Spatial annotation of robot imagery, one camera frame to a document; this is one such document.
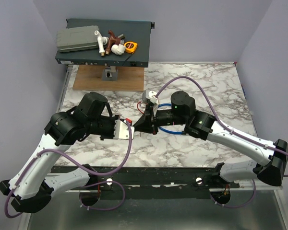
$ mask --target metal base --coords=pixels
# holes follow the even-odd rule
[[[106,67],[102,71],[101,80],[102,81],[117,81],[117,77],[119,75],[119,71],[115,66]]]
[[[80,208],[79,192],[64,193],[31,216],[28,230],[285,230],[274,191],[257,191],[254,201],[244,208],[222,208],[212,200],[164,199],[125,200],[110,212]],[[240,205],[252,191],[235,191],[229,205]],[[113,207],[118,200],[99,200],[96,207]]]

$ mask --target gray plastic box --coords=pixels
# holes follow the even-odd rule
[[[97,25],[62,29],[57,32],[57,48],[59,52],[70,52],[98,48],[95,30]]]

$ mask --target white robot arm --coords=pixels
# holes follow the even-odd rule
[[[142,117],[131,127],[132,138],[135,131],[157,134],[160,126],[185,124],[185,134],[220,143],[251,158],[240,163],[218,164],[210,176],[210,184],[228,184],[234,180],[258,178],[269,185],[281,185],[287,157],[271,150],[270,147],[287,152],[285,141],[279,139],[273,143],[259,139],[222,122],[222,125],[227,127],[225,129],[214,116],[196,110],[195,100],[185,92],[172,94],[172,109],[169,110],[156,110],[157,100],[152,98],[151,102],[150,95],[153,97],[155,93],[144,93],[146,109]],[[105,107],[109,116],[101,115]],[[54,114],[38,147],[25,166],[12,179],[0,183],[3,194],[8,195],[13,191],[12,196],[15,199],[12,206],[16,211],[35,213],[46,206],[53,196],[91,184],[91,175],[80,168],[59,176],[46,177],[60,155],[54,152],[39,155],[41,151],[48,149],[65,152],[75,141],[83,141],[90,134],[100,135],[102,140],[129,139],[128,127],[124,120],[118,115],[113,116],[107,99],[95,92],[86,94],[77,107]],[[35,159],[34,163],[20,183],[16,184],[32,159]]]

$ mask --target wooden board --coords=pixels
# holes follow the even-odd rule
[[[73,90],[136,91],[144,90],[144,68],[117,67],[118,80],[101,80],[103,66],[79,66]]]

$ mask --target red wire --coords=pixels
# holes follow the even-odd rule
[[[141,103],[141,101],[139,101],[138,104],[136,104],[136,108],[140,111],[141,114],[144,114],[144,113],[140,110],[140,108],[139,108],[139,104],[140,104],[140,103]]]

